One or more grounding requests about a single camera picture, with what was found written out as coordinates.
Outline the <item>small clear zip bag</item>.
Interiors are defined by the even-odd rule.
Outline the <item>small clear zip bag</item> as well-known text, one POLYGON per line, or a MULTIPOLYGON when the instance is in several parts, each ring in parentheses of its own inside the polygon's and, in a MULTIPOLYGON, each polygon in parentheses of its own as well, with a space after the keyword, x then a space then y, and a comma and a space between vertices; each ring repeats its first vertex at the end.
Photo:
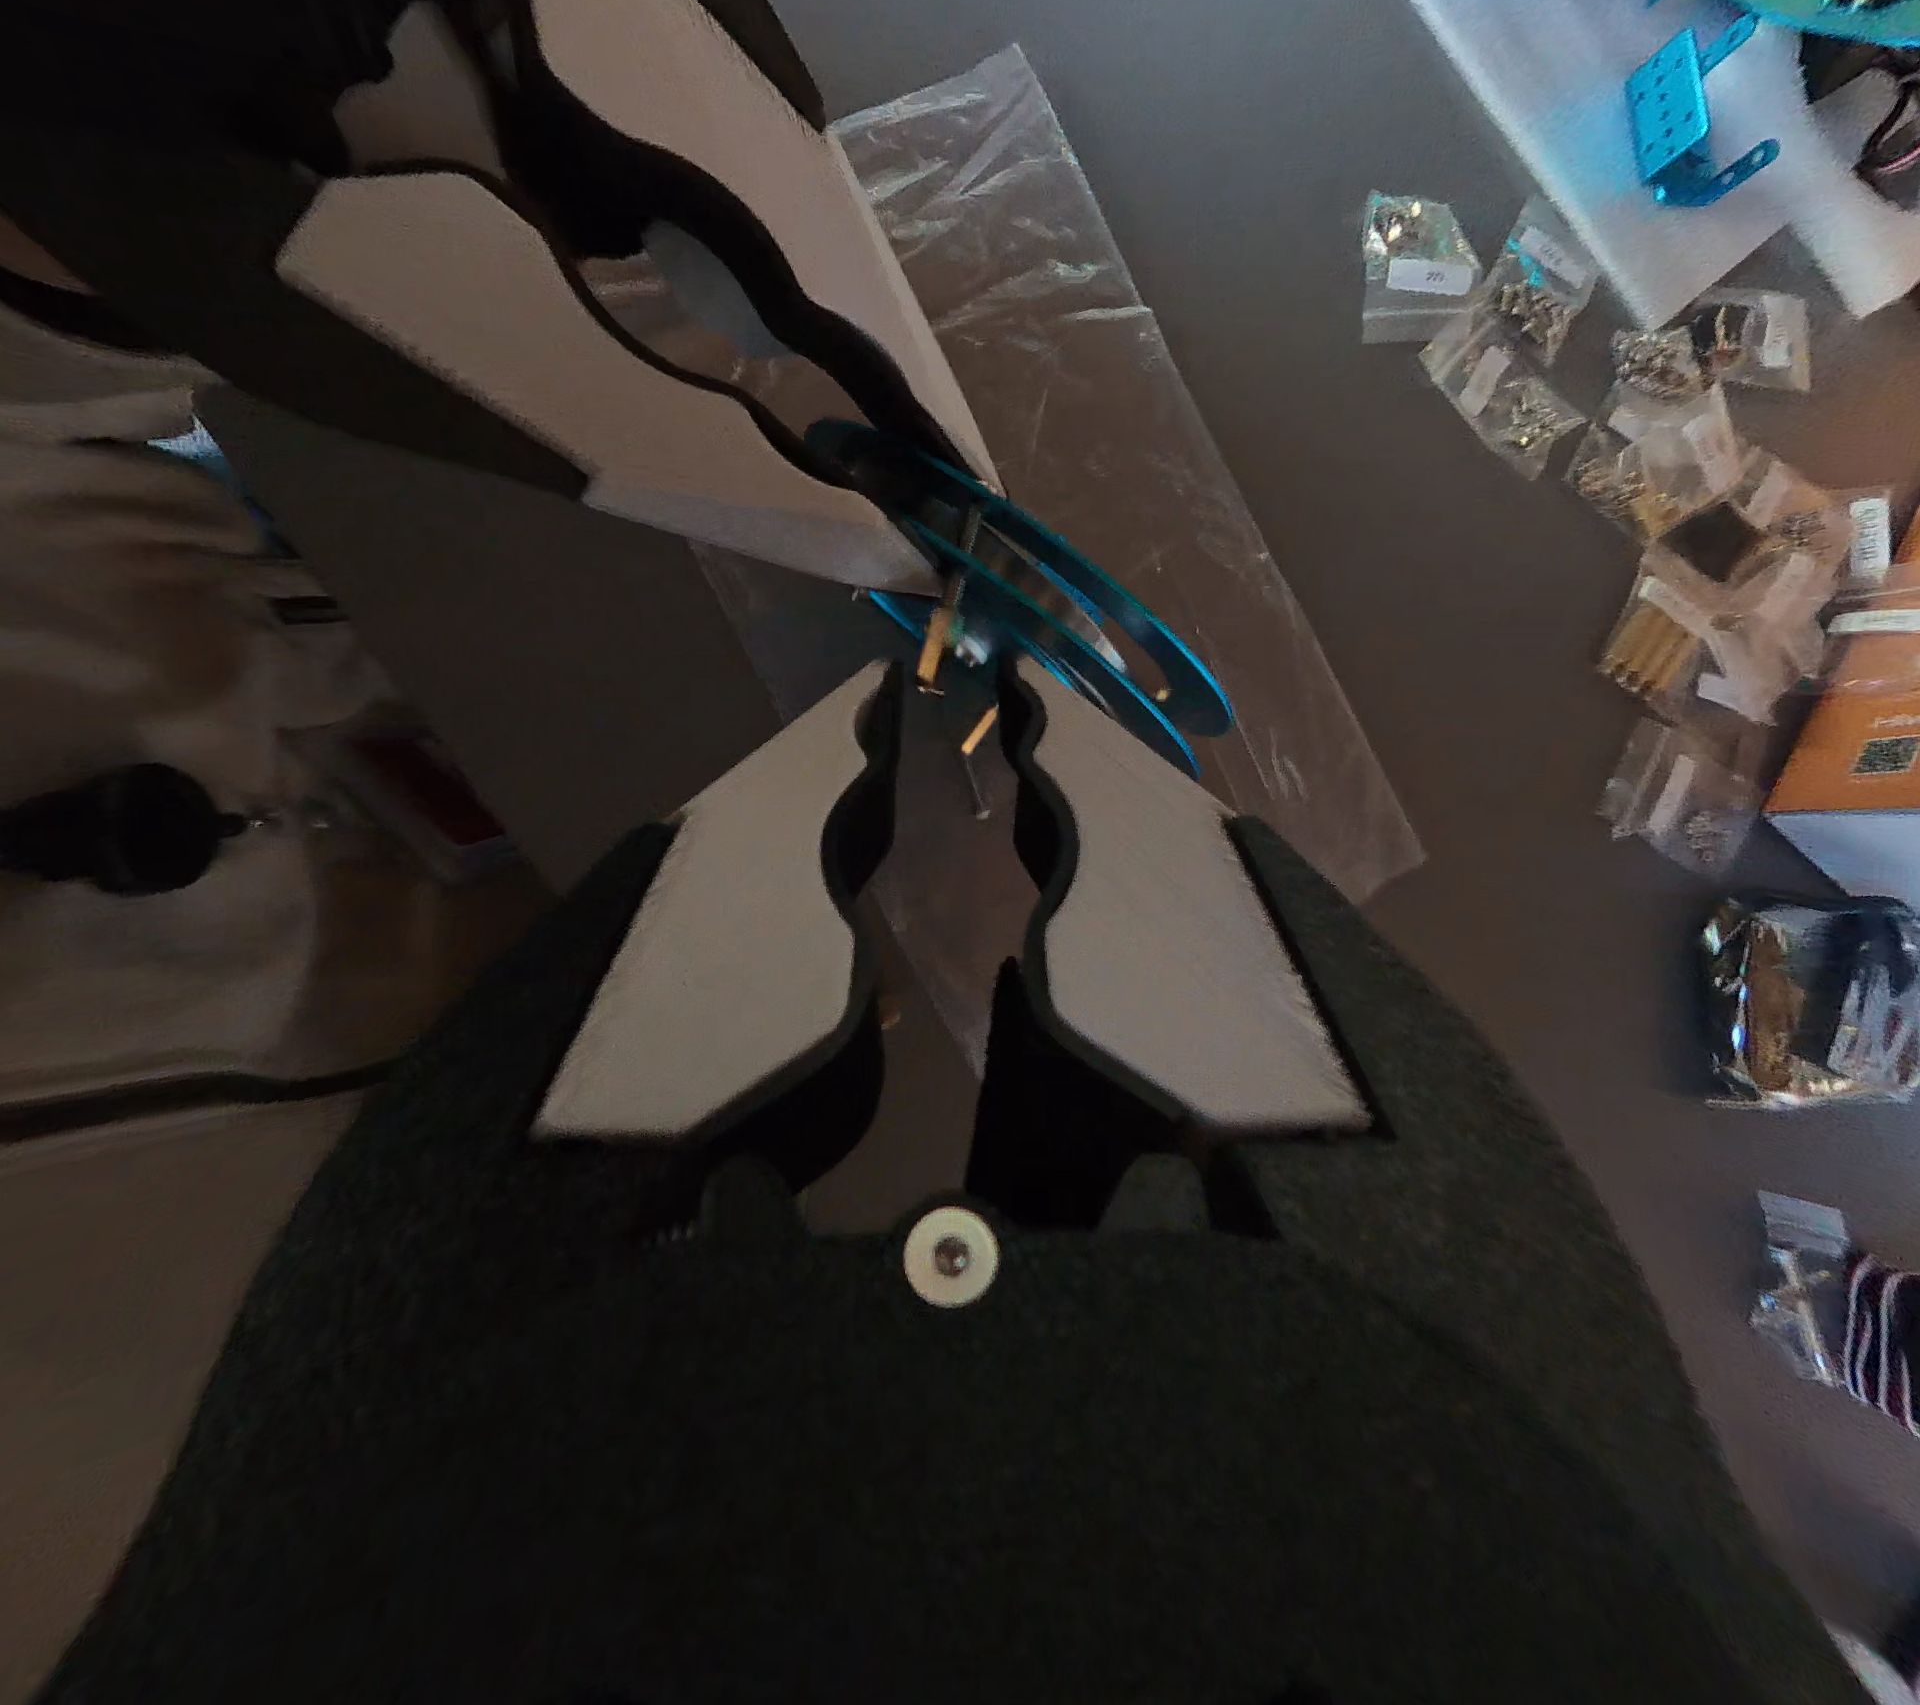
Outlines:
POLYGON ((1803 1381, 1840 1383, 1847 1266, 1852 1235, 1843 1212, 1759 1192, 1765 1275, 1750 1329, 1803 1381))

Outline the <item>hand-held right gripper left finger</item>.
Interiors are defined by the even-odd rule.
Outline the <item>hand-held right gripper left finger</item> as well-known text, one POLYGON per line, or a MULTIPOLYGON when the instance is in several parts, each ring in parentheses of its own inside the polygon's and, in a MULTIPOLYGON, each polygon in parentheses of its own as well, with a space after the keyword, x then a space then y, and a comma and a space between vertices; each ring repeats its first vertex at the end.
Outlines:
POLYGON ((864 951, 833 840, 891 791, 900 666, 873 661, 673 821, 554 1081, 541 1143, 700 1143, 849 1032, 864 951))

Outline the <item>dark shiny component bag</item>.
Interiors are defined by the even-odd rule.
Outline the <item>dark shiny component bag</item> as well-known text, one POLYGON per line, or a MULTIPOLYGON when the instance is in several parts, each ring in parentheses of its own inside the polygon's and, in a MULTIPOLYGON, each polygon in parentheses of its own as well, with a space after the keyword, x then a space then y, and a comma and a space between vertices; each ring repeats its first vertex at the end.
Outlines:
POLYGON ((1883 898, 1729 898, 1698 932, 1714 1107, 1917 1101, 1917 913, 1883 898))

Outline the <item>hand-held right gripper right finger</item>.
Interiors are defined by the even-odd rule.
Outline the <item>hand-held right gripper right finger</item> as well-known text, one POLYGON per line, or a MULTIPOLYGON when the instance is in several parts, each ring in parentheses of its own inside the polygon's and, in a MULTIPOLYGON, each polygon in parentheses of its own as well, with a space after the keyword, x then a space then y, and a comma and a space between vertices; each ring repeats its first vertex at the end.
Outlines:
POLYGON ((1000 732, 1034 885, 1020 968, 1054 1042, 1204 1135, 1368 1134, 1236 814, 1039 665, 1001 673, 1000 732))

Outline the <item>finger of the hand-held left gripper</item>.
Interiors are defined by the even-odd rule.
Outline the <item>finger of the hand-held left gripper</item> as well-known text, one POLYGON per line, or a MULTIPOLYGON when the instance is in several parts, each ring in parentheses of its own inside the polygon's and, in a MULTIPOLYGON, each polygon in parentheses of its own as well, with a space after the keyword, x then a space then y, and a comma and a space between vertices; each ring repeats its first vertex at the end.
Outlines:
POLYGON ((580 146, 637 176, 638 218, 692 236, 761 330, 857 412, 1000 492, 969 399, 844 149, 700 0, 523 0, 533 75, 580 146))
POLYGON ((840 588, 934 596, 911 540, 731 384, 660 360, 481 176, 324 183, 276 277, 585 477, 585 506, 840 588))

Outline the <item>pile of small hardware bags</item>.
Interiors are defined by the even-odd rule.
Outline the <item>pile of small hardware bags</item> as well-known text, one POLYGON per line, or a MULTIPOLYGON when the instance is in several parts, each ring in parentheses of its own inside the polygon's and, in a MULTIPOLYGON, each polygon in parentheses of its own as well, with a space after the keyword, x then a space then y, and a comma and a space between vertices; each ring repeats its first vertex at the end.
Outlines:
POLYGON ((1636 547, 1595 658, 1644 708, 1603 793, 1612 837, 1729 874, 1762 814, 1772 726, 1824 689, 1838 602, 1917 565, 1891 494, 1824 487, 1735 428, 1741 390, 1809 393, 1809 304, 1722 281, 1669 324, 1612 330, 1590 418, 1550 370, 1595 300, 1595 265, 1544 200, 1523 204, 1488 267, 1426 194, 1368 190, 1355 234, 1358 340, 1420 345, 1477 446, 1523 478, 1560 469, 1636 547))

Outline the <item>blue metal turntable assembly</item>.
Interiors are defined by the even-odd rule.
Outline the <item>blue metal turntable assembly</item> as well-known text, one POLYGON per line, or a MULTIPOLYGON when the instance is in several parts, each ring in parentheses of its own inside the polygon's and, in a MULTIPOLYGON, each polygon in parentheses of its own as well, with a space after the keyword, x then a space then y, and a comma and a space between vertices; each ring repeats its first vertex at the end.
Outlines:
POLYGON ((927 622, 941 615, 958 671, 1034 661, 1188 775, 1198 775, 1191 739, 1236 726, 1212 666, 1108 571, 1016 504, 861 422, 814 422, 801 444, 830 477, 882 506, 933 571, 929 588, 865 588, 916 652, 927 622))

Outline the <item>person's beige jacket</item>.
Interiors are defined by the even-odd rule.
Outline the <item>person's beige jacket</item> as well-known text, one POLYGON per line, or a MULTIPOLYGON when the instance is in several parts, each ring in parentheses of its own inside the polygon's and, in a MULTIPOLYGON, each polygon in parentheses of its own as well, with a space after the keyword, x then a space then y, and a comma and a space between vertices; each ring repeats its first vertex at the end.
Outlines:
POLYGON ((547 902, 195 430, 2 273, 2 1698, 376 1069, 547 902))

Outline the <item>large clear plastic bag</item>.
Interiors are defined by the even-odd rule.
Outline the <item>large clear plastic bag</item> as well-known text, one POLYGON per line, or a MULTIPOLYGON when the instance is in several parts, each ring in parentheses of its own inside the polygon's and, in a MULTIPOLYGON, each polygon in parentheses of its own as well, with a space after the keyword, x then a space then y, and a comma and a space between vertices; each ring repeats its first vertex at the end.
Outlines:
MULTIPOLYGON (((1212 666, 1236 730, 1198 739, 1204 787, 1259 814, 1350 902, 1426 856, 1379 756, 1287 588, 1161 327, 1141 304, 1016 46, 830 133, 969 399, 1008 498, 1212 666)), ((849 588, 692 550, 784 718, 904 635, 849 588)), ((1011 772, 990 735, 973 814, 959 718, 904 732, 900 837, 878 910, 979 1076, 995 967, 1033 892, 1011 847, 1011 772)))

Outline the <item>blue perforated metal bracket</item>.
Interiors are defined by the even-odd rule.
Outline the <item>blue perforated metal bracket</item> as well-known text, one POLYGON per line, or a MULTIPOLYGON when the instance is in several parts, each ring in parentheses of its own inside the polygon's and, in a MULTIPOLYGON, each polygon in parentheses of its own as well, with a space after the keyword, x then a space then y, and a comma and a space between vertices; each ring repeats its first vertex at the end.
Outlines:
POLYGON ((1636 171, 1658 207, 1714 207, 1778 162, 1778 140, 1762 140, 1735 162, 1714 163, 1709 75, 1753 41, 1757 24, 1750 14, 1741 14, 1709 44, 1684 29, 1630 74, 1623 106, 1636 171))

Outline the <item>white foam sheet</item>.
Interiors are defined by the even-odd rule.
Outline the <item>white foam sheet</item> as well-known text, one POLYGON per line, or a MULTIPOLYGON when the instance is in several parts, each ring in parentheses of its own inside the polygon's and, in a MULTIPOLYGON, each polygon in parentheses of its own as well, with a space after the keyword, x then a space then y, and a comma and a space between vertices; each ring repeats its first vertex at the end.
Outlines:
POLYGON ((1917 289, 1917 208, 1855 176, 1879 98, 1852 82, 1809 104, 1800 29, 1765 0, 1409 0, 1533 183, 1640 321, 1663 321, 1789 234, 1855 319, 1917 289), (1640 183, 1625 79, 1677 30, 1753 38, 1704 79, 1714 171, 1750 146, 1772 168, 1714 207, 1663 207, 1640 183))

